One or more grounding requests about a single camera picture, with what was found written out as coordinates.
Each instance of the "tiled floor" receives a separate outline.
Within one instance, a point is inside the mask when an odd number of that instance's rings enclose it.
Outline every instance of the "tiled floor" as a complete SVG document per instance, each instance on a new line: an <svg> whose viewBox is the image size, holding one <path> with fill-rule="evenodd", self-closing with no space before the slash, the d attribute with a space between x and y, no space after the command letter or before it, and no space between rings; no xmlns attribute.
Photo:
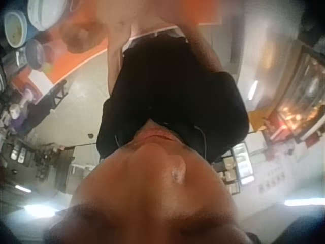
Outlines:
<svg viewBox="0 0 325 244"><path fill-rule="evenodd" d="M107 54L89 61L67 78L69 94L33 131L37 143L75 146L96 142L102 107L109 97Z"/></svg>

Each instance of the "bowl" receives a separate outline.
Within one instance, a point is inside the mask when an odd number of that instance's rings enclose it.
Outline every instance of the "bowl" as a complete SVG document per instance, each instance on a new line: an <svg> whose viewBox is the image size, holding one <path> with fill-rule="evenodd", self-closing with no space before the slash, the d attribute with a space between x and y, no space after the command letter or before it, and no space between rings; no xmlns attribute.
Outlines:
<svg viewBox="0 0 325 244"><path fill-rule="evenodd" d="M22 46L27 37L27 20L20 10L11 10L4 15L5 34L10 46Z"/></svg>

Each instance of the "mouth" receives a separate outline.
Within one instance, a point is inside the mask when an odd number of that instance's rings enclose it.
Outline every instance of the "mouth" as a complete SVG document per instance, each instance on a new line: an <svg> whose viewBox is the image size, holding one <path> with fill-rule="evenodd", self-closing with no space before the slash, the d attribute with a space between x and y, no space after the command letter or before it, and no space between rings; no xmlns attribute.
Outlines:
<svg viewBox="0 0 325 244"><path fill-rule="evenodd" d="M148 140L150 138L160 138L163 140L174 141L174 142L181 142L172 132L165 128L160 127L153 127L140 130L134 137L133 141L142 142Z"/></svg>

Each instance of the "man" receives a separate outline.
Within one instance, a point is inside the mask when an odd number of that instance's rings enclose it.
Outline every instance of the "man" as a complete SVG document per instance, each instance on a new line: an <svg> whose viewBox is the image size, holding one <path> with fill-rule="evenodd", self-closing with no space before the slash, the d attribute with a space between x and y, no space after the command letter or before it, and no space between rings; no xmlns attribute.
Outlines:
<svg viewBox="0 0 325 244"><path fill-rule="evenodd" d="M97 148L58 243L249 243L209 163L248 132L230 74L196 27L159 35L123 55L130 27L109 28L108 90Z"/></svg>

